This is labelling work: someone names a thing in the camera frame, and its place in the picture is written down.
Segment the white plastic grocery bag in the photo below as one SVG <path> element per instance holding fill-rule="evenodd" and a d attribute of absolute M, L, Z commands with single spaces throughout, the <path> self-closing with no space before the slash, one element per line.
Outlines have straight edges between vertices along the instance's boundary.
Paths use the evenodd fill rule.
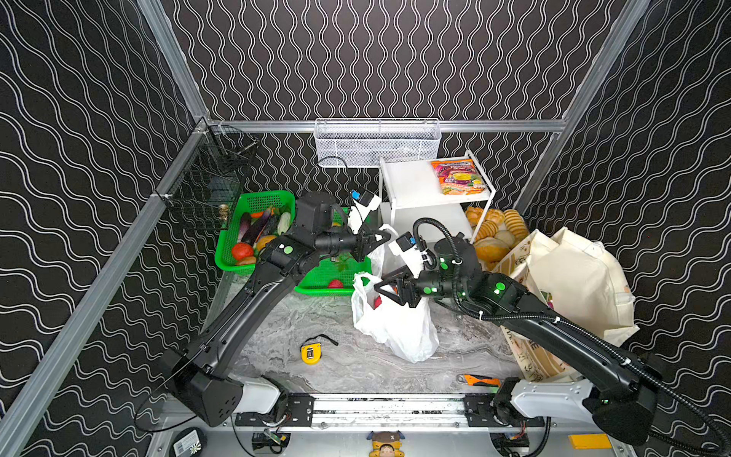
<path fill-rule="evenodd" d="M 416 308 L 398 305 L 375 291 L 375 284 L 381 280 L 367 272 L 354 276 L 351 310 L 355 329 L 407 362 L 428 360 L 440 346 L 429 300 L 421 298 Z"/>

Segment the cream canvas tote bag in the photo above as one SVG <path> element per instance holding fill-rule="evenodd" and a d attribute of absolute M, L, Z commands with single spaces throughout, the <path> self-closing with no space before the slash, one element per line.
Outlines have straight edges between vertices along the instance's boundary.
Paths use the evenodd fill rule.
<path fill-rule="evenodd" d="M 619 261 L 601 242 L 567 227 L 551 237 L 535 230 L 491 270 L 610 344 L 620 346 L 639 331 L 635 297 Z"/>

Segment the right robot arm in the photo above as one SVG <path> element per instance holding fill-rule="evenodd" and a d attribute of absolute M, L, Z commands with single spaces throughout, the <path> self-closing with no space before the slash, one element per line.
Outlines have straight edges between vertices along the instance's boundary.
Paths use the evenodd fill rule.
<path fill-rule="evenodd" d="M 527 337 L 576 369 L 589 383 L 579 411 L 609 436 L 632 446 L 655 439 L 698 456 L 727 456 L 730 436 L 705 411 L 675 392 L 649 358 L 622 350 L 554 312 L 525 286 L 483 272 L 475 249 L 447 236 L 435 253 L 406 233 L 389 243 L 404 266 L 375 285 L 384 298 L 411 308 L 430 298 L 449 310 Z M 657 397 L 664 394 L 698 417 L 719 444 L 694 447 L 654 430 Z"/>

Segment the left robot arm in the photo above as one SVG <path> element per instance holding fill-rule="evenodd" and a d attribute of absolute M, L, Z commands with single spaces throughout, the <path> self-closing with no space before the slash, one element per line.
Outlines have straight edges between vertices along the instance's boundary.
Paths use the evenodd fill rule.
<path fill-rule="evenodd" d="M 333 226 L 340 211 L 327 193 L 300 198 L 290 229 L 265 245 L 230 304 L 184 348 L 163 354 L 165 389 L 207 425 L 224 423 L 243 399 L 244 385 L 228 376 L 232 364 L 279 302 L 322 260 L 348 253 L 363 261 L 392 238 L 386 230 Z"/>

